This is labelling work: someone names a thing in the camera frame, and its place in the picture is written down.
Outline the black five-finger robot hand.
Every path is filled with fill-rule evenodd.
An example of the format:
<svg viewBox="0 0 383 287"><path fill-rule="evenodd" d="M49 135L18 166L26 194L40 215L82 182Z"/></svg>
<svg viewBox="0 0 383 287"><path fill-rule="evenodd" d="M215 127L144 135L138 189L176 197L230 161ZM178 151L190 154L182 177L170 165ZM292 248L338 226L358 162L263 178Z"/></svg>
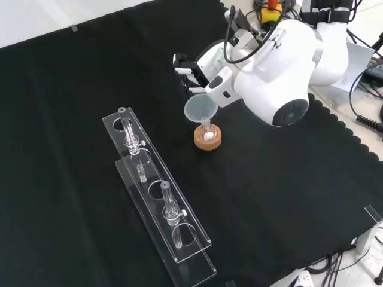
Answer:
<svg viewBox="0 0 383 287"><path fill-rule="evenodd" d="M230 64L224 57L224 41L213 42L201 52L196 59L183 53L175 53L172 58L173 70L180 75L182 85L192 94L205 92L206 86L225 67L237 74L244 63Z"/></svg>

